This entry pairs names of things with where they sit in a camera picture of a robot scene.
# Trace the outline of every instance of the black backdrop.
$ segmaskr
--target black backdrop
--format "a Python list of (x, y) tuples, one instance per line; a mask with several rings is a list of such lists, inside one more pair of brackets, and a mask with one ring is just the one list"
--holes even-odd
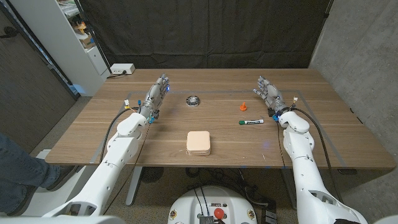
[(109, 63), (307, 68), (329, 0), (83, 0)]

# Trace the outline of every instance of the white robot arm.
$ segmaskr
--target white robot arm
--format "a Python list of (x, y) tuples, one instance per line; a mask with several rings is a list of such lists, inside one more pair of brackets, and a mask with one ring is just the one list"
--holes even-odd
[(152, 85), (138, 113), (132, 113), (118, 124), (116, 134), (106, 146), (108, 153), (81, 192), (70, 201), (48, 212), (43, 217), (59, 215), (102, 215), (106, 201), (119, 177), (121, 169), (138, 152), (140, 127), (159, 116), (159, 107), (169, 90), (169, 78), (162, 76)]
[(297, 194), (297, 216), (300, 224), (366, 224), (356, 210), (339, 202), (323, 185), (313, 159), (314, 140), (310, 125), (285, 105), (277, 88), (263, 77), (258, 79), (260, 90), (254, 89), (278, 118), (284, 130), (284, 148), (293, 163)]

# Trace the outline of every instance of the wooden table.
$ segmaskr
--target wooden table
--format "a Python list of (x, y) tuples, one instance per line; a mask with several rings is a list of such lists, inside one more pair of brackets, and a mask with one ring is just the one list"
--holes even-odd
[[(281, 168), (285, 163), (291, 167), (283, 145), (284, 162), (280, 156), (275, 121), (268, 117), (264, 102), (252, 92), (257, 88), (260, 75), (281, 90), (287, 105), (297, 96), (297, 107), (321, 124), (333, 168), (393, 169), (396, 166), (392, 156), (329, 83), (318, 71), (309, 69), (138, 69), (133, 75), (109, 79), (54, 146), (46, 161), (64, 165), (98, 164), (104, 134), (123, 108), (124, 100), (129, 98), (132, 104), (143, 100), (163, 72), (170, 78), (170, 92), (160, 107), (159, 119), (149, 127), (138, 166)], [(201, 100), (196, 108), (185, 103), (191, 95)], [(240, 111), (239, 106), (244, 101), (248, 109)], [(238, 124), (239, 120), (261, 118), (264, 124)], [(203, 130), (210, 132), (211, 154), (188, 156), (185, 152), (187, 133)], [(282, 128), (279, 131), (283, 144)], [(310, 133), (315, 139), (315, 160), (319, 167), (326, 168), (325, 155), (313, 124)]]

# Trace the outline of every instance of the green marker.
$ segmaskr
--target green marker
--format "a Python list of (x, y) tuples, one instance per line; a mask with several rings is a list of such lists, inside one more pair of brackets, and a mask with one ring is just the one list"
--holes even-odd
[(251, 120), (251, 121), (239, 121), (240, 125), (244, 125), (244, 124), (263, 124), (264, 120), (260, 119), (260, 120)]

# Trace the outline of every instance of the beige sponge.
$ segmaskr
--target beige sponge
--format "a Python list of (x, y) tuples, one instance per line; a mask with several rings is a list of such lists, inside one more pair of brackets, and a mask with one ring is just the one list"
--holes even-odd
[(187, 137), (187, 153), (190, 156), (210, 154), (210, 133), (208, 131), (190, 131)]

